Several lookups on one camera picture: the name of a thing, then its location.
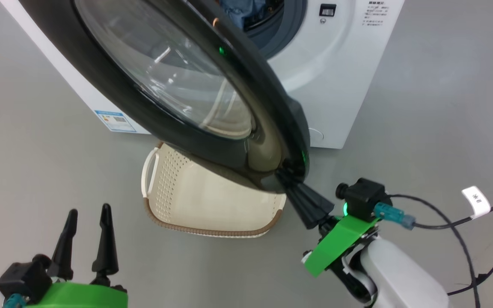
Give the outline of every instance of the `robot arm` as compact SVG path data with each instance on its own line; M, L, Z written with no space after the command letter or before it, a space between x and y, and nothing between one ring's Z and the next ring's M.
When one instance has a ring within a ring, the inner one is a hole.
M348 204L348 215L343 218L328 215L333 205L317 193L311 194L308 187L290 193L296 196L291 201L305 226L318 226L321 234L317 247L305 252L302 259L314 277L332 271L366 307L450 307L446 291L431 275L378 236L378 217L383 214L375 214L375 208L377 204L392 206L383 185L359 179L351 187L338 186L337 197Z
M96 278L90 284L68 282L74 278L71 269L72 241L77 229L77 210L72 209L52 259L38 254L31 262L13 263L0 277L4 308L38 307L105 307L126 308L127 290L121 285L110 287L108 275L119 271L113 220L109 204L102 206L100 245L92 263Z
M361 271L376 285L374 308L449 308L444 288L395 244L376 238L360 251Z

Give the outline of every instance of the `washing machine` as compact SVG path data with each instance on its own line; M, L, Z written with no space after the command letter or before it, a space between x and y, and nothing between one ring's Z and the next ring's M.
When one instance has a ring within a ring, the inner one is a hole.
M211 65L201 64L206 62L205 60L193 61L194 65L182 65L181 58L187 58L188 55L180 54L180 51L176 50L176 44L181 44L184 50L198 48L196 37L188 37L183 42L174 42L173 45L168 44L168 41L157 33L158 30L153 29L161 25L150 24L153 21L147 17L149 9L145 6L172 2L171 0L108 0L96 8L88 8L87 6L94 4L83 4L80 0L0 1L58 72L94 111L96 117L112 131L153 133L146 129L146 125L139 124L135 115L123 110L122 102L109 99L107 95L102 94L100 85L95 84L88 76L84 76L84 72L77 68L78 64L70 60L69 49L84 48L79 41L76 45L70 42L81 31L71 30L70 24L75 23L76 27L82 27L84 32L82 35L92 40L88 42L89 44L98 45L99 39L105 39L108 44L117 44L115 41L120 40L122 44L120 53L142 58L135 64L138 70L149 67L152 72L157 71L154 74L158 74L159 77L167 74L172 76L174 73L180 75L187 71L189 80L195 80L190 84L196 84L183 86L178 100L187 101L192 100L193 97L199 99L199 93L204 93L208 95L206 97L208 100L212 100L209 103L217 105L214 103L218 97L217 93L220 90L226 91L226 86L221 84L221 80L216 80L211 85L206 84L211 82L210 78L205 77L213 75L211 71L213 68ZM255 49L251 52L258 53L267 60L288 95L303 107L309 123L311 146L342 148L368 91L404 0L264 1L261 14L245 18L242 27L235 26L237 31L225 35L238 36L242 39L247 37L252 43L251 47L254 46ZM218 0L175 0L175 2L185 2L184 10L192 12L196 12L198 2L204 2L204 6L209 6L212 10L219 9ZM63 16L61 12L66 12L67 15ZM170 16L170 23L174 23L174 17ZM217 19L218 21L205 20L205 22L231 25L231 20L222 10ZM183 28L189 22L181 21L178 27ZM97 33L100 35L104 32L100 27L109 29L104 38L97 37ZM70 46L63 46L63 41ZM158 63L150 66L148 64L150 61L158 61ZM166 83L168 80L176 81L173 77L165 78ZM177 85L166 86L174 87L176 90L179 87Z

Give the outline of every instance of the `cable tag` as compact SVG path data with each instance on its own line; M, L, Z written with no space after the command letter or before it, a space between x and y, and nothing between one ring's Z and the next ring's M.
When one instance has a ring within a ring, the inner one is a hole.
M490 203L478 187L469 187L461 191L464 197L471 203L474 214L471 219L479 218L490 212Z

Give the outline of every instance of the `beige laundry basket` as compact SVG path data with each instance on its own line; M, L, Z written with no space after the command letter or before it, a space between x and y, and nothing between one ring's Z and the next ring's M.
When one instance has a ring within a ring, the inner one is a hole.
M149 153L141 185L145 209L156 224L204 236L262 236L279 220L286 201L284 194L233 183L166 144Z

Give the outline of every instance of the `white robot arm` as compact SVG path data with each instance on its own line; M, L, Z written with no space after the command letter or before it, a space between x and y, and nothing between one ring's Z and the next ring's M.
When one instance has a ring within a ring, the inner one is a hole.
M360 251L360 265L376 287L373 308L450 308L444 288L395 244L376 238Z

